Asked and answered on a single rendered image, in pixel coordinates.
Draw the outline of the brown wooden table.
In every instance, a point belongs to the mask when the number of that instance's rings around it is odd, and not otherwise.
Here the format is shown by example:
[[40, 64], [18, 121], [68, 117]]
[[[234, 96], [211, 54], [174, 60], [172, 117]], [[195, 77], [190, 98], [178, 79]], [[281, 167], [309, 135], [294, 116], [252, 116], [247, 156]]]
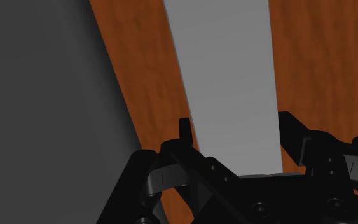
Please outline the brown wooden table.
[[297, 172], [277, 113], [358, 136], [358, 0], [90, 0], [143, 148], [177, 137], [236, 174]]

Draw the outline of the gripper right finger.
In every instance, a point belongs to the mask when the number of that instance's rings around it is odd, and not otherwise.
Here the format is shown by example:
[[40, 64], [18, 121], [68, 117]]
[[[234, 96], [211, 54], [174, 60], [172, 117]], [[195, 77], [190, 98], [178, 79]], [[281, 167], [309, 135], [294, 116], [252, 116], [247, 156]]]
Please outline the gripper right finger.
[[279, 111], [280, 145], [306, 174], [327, 190], [327, 197], [350, 200], [358, 191], [358, 136], [350, 143], [310, 130], [288, 111]]

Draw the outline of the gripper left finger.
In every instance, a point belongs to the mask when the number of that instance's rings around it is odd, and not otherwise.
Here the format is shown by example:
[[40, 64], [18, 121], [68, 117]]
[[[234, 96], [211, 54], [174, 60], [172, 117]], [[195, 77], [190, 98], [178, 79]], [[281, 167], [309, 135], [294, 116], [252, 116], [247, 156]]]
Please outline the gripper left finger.
[[239, 178], [193, 147], [189, 118], [179, 120], [179, 138], [160, 152], [131, 154], [96, 224], [169, 224], [160, 199], [174, 189], [193, 214], [190, 224], [240, 224], [228, 202]]

